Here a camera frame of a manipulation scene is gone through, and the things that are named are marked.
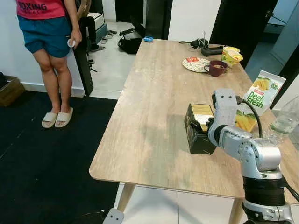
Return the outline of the person left hand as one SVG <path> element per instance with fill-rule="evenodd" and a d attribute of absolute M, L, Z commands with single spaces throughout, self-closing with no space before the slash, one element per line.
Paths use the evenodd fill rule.
<path fill-rule="evenodd" d="M 67 38 L 67 45 L 71 49 L 76 49 L 76 47 L 81 43 L 83 40 L 83 36 L 77 28 L 73 28 L 71 34 Z"/>

